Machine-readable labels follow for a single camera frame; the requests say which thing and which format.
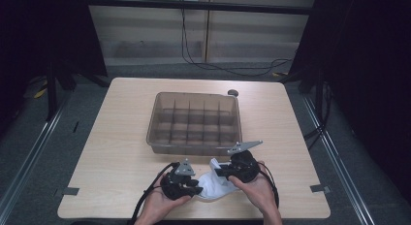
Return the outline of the black curtain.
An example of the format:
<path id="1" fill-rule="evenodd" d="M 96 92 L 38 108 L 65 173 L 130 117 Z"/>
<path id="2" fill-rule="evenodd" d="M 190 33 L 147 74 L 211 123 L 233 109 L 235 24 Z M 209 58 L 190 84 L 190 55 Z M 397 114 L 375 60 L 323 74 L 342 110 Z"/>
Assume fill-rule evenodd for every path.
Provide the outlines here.
<path id="1" fill-rule="evenodd" d="M 23 104 L 29 81 L 51 61 L 108 75 L 85 0 L 0 0 L 0 136 Z"/>
<path id="2" fill-rule="evenodd" d="M 314 0 L 290 74 L 329 83 L 364 147 L 411 204 L 411 0 Z"/>

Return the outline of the black metal stand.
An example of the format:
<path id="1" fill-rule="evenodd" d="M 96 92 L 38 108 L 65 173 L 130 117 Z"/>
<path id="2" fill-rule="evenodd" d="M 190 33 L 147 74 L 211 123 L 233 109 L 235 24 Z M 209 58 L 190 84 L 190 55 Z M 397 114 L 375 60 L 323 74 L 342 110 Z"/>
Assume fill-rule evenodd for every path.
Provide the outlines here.
<path id="1" fill-rule="evenodd" d="M 313 117 L 316 120 L 315 128 L 304 134 L 303 138 L 308 141 L 311 138 L 314 141 L 308 146 L 311 149 L 316 142 L 326 133 L 326 127 L 330 116 L 332 93 L 324 78 L 323 67 L 304 67 L 299 71 L 290 71 L 280 82 L 288 83 L 300 81 L 299 92 L 307 94 L 312 88 L 315 88 L 313 102 Z"/>
<path id="2" fill-rule="evenodd" d="M 81 75 L 101 87 L 110 86 L 107 81 L 101 80 L 69 60 L 62 59 L 51 61 L 47 66 L 47 121 L 50 121 L 57 114 L 58 102 L 56 84 L 59 83 L 64 90 L 73 91 L 77 87 L 74 75 Z"/>

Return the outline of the brown divided storage box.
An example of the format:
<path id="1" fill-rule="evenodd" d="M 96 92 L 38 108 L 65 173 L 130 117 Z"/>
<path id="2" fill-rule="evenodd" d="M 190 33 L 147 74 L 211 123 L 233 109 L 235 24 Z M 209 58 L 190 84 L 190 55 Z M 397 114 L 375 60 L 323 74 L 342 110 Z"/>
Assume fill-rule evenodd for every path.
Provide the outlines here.
<path id="1" fill-rule="evenodd" d="M 146 135 L 155 153 L 226 156 L 241 141 L 235 96 L 187 92 L 156 95 Z"/>

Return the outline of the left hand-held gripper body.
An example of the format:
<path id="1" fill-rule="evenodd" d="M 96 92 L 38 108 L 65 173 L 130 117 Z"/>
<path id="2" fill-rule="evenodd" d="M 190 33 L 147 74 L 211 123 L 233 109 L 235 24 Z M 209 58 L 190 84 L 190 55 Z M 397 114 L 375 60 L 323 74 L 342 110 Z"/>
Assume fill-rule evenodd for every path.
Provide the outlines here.
<path id="1" fill-rule="evenodd" d="M 188 186 L 186 183 L 195 175 L 189 161 L 173 163 L 173 169 L 166 173 L 161 180 L 163 193 L 170 200 L 177 200 L 183 196 L 189 196 L 189 189 L 195 186 Z"/>

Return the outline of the person's left hand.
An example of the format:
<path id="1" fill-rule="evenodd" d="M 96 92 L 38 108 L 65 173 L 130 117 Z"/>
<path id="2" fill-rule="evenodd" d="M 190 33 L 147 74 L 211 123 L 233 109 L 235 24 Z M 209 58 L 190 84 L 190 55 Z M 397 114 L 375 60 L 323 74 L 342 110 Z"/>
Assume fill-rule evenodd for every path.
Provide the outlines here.
<path id="1" fill-rule="evenodd" d="M 176 209 L 191 200 L 190 196 L 183 196 L 175 201 L 170 200 L 163 193 L 160 186 L 155 186 L 149 193 L 143 204 L 140 217 L 152 217 L 160 222 L 163 220 L 173 209 Z"/>

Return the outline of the person's right hand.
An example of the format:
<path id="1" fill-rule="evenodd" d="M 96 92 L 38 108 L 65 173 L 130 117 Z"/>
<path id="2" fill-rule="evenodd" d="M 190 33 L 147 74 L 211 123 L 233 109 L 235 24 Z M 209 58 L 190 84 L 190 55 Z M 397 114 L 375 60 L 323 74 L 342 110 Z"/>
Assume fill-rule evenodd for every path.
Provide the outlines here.
<path id="1" fill-rule="evenodd" d="M 262 172 L 252 181 L 244 183 L 234 176 L 229 176 L 229 181 L 245 193 L 249 201 L 263 214 L 263 216 L 273 215 L 277 211 L 277 206 L 274 201 L 274 193 L 269 181 L 265 177 L 267 171 L 264 168 L 264 162 L 259 161 L 258 165 Z"/>

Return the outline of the metal floor rail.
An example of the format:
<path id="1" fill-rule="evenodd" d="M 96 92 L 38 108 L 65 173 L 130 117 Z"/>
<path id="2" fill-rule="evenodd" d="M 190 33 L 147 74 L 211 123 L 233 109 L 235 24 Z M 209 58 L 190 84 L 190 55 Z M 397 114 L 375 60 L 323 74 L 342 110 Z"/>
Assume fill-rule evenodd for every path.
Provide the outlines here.
<path id="1" fill-rule="evenodd" d="M 42 127 L 41 133 L 36 139 L 36 142 L 33 143 L 30 152 L 26 156 L 21 167 L 18 169 L 16 176 L 0 198 L 0 224 L 5 223 L 9 214 L 13 210 L 13 207 L 15 206 L 16 201 L 34 168 L 34 165 L 38 161 L 39 156 L 44 150 L 52 132 L 58 124 L 61 114 L 64 111 L 68 101 L 69 97 L 65 97 L 56 108 L 52 116 L 47 119 Z"/>
<path id="2" fill-rule="evenodd" d="M 371 213 L 366 205 L 360 191 L 358 190 L 356 184 L 352 180 L 338 150 L 330 136 L 330 133 L 325 129 L 320 127 L 320 119 L 315 114 L 315 107 L 312 100 L 308 97 L 303 98 L 304 104 L 309 112 L 309 116 L 313 124 L 320 129 L 320 138 L 323 146 L 325 147 L 332 165 L 338 175 L 342 187 L 344 188 L 345 194 L 347 195 L 357 217 L 359 218 L 362 225 L 376 225 Z"/>

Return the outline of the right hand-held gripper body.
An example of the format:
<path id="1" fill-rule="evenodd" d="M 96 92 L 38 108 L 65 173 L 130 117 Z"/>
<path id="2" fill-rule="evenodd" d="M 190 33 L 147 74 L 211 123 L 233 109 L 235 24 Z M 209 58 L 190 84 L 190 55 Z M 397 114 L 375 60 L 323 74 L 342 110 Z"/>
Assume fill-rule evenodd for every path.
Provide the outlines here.
<path id="1" fill-rule="evenodd" d="M 228 153 L 231 155 L 229 176 L 237 177 L 241 182 L 251 182 L 260 172 L 256 159 L 250 152 L 250 148 L 260 145 L 262 141 L 236 143 Z"/>

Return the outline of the black horizontal bar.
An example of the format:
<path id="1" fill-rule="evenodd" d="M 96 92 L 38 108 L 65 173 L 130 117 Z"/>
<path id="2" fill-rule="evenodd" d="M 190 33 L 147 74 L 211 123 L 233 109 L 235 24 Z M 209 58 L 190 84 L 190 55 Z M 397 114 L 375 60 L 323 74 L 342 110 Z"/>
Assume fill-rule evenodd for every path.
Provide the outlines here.
<path id="1" fill-rule="evenodd" d="M 196 2 L 196 1 L 172 1 L 172 0 L 85 0 L 88 5 L 133 7 L 133 8 L 158 8 L 158 9 L 184 9 L 219 12 L 245 12 L 264 14 L 285 14 L 309 16 L 314 12 L 305 7 L 284 7 L 251 4 Z"/>

